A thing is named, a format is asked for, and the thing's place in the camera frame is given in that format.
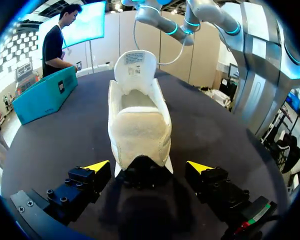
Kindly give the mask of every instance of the black round table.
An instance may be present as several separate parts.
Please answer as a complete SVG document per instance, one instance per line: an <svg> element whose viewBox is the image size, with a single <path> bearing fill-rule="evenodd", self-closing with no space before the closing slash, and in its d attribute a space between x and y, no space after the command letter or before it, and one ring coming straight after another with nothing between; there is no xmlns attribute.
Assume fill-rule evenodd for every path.
<svg viewBox="0 0 300 240"><path fill-rule="evenodd" d="M160 224L171 229L172 239L220 239L227 225L196 198L184 178L186 161L222 167L234 184L250 190L251 201L264 196L278 204L277 214L284 213L289 200L282 175L240 119L166 72L158 70L155 77L172 121L174 179L142 191L118 187L112 179L97 202L69 227L99 240L117 240L127 227L126 209L143 205L157 207L164 221ZM31 188L46 197L46 190L62 184L70 169L104 160L110 160L113 176L116 162L107 126L109 81L114 79L112 70L78 78L58 112L20 127L3 169L3 197ZM262 230L267 232L271 224Z"/></svg>

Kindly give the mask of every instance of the yellow tip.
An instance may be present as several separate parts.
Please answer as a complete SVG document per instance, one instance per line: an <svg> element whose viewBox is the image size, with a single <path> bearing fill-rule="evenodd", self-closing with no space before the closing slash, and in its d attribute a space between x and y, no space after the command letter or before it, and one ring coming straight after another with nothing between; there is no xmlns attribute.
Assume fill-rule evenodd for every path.
<svg viewBox="0 0 300 240"><path fill-rule="evenodd" d="M191 166L192 166L195 170L197 170L199 173L201 173L202 171L205 171L205 170L207 170L207 169L214 169L214 167L205 166L205 165L202 165L202 164L193 162L193 161L187 161L187 163L191 164Z"/></svg>
<svg viewBox="0 0 300 240"><path fill-rule="evenodd" d="M90 165L90 166L82 167L82 169L90 169L90 170L94 170L95 172L98 172L106 163L110 163L110 161L105 160L105 161L98 162L98 163Z"/></svg>

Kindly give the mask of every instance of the man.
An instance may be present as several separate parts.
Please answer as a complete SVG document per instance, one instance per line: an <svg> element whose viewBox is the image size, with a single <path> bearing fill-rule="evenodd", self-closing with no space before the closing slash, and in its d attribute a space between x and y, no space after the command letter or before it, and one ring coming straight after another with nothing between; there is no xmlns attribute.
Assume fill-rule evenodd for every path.
<svg viewBox="0 0 300 240"><path fill-rule="evenodd" d="M72 24L74 20L76 20L78 13L81 12L82 7L79 4L66 6L60 13L58 24L51 28L46 34L42 46L43 77L73 66L71 63L63 60L64 52L62 52L62 45L64 43L64 38L61 30ZM74 67L75 72L77 72L78 68L76 66Z"/></svg>

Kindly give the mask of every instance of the large display screen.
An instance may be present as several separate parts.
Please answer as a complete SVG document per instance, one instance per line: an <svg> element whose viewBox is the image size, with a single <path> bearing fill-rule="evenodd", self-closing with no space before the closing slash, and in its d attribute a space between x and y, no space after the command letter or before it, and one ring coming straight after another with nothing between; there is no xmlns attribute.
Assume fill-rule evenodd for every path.
<svg viewBox="0 0 300 240"><path fill-rule="evenodd" d="M77 15L75 21L70 26L65 26L62 29L66 45L69 47L87 40L103 38L105 35L105 10L105 1L83 5L82 12ZM59 17L60 14L40 24L38 32L40 55L42 55L45 36L57 25Z"/></svg>

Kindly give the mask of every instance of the lanyard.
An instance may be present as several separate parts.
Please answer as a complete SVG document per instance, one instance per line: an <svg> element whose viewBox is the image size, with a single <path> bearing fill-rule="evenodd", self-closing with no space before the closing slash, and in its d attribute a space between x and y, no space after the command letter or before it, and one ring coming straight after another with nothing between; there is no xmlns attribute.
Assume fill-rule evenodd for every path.
<svg viewBox="0 0 300 240"><path fill-rule="evenodd" d="M65 40L64 34L62 33L62 29L61 29L59 23L57 23L56 25L60 28L60 32L61 32L61 36L62 36L64 45L65 45L66 49L68 50L68 54L70 55L70 54L71 54L71 50L69 49L69 47L68 47L67 44L66 44L66 40Z"/></svg>

